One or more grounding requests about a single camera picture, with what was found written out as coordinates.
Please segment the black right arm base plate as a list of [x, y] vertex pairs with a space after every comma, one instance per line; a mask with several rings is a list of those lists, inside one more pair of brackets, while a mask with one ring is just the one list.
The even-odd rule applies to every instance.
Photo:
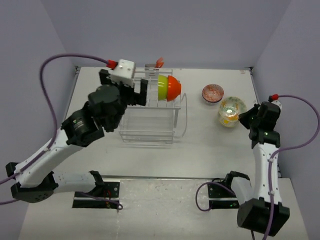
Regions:
[[209, 210], [238, 209], [239, 202], [236, 196], [225, 188], [219, 186], [222, 185], [227, 187], [225, 181], [215, 178], [212, 182], [217, 184], [211, 183], [207, 186]]

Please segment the red rim zigzag bowl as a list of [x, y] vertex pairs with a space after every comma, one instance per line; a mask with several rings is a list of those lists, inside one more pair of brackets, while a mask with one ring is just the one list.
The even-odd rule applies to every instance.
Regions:
[[208, 84], [202, 91], [201, 96], [208, 105], [214, 105], [220, 102], [224, 97], [224, 89], [218, 84]]

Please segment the white green orange patterned bowl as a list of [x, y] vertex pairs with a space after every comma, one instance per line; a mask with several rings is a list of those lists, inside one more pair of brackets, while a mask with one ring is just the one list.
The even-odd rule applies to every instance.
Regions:
[[222, 100], [219, 105], [219, 114], [222, 118], [234, 122], [237, 121], [240, 114], [247, 111], [245, 102], [235, 96], [230, 96]]

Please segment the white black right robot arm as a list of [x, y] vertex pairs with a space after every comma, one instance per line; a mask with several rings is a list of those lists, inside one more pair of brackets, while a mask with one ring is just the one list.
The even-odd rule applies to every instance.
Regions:
[[248, 175], [236, 171], [228, 173], [223, 184], [224, 193], [238, 200], [237, 225], [264, 237], [274, 237], [290, 217], [278, 185], [276, 151], [281, 140], [274, 128], [281, 109], [278, 100], [264, 101], [239, 115], [239, 122], [249, 130], [255, 160], [254, 185]]

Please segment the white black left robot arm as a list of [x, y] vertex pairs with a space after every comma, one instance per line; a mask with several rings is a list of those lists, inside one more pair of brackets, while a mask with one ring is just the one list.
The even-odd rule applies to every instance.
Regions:
[[72, 113], [54, 137], [32, 157], [6, 165], [14, 201], [42, 202], [54, 194], [78, 192], [83, 196], [103, 200], [107, 190], [98, 171], [84, 174], [56, 172], [55, 168], [73, 154], [113, 132], [120, 124], [128, 106], [145, 106], [148, 80], [140, 80], [140, 91], [124, 80], [115, 81], [107, 70], [99, 71], [101, 85], [88, 95], [84, 106]]

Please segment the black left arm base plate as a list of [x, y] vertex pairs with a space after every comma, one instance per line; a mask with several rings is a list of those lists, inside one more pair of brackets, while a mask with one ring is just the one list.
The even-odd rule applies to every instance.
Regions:
[[121, 210], [123, 207], [119, 199], [120, 181], [104, 181], [104, 187], [95, 195], [75, 192], [72, 202], [73, 209], [113, 209]]

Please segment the yellow rim patterned bowl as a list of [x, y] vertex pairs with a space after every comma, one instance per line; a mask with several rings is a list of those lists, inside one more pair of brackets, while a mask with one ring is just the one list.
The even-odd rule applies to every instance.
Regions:
[[239, 124], [239, 117], [238, 115], [232, 115], [232, 116], [225, 116], [225, 115], [219, 115], [218, 121], [227, 128], [234, 128]]

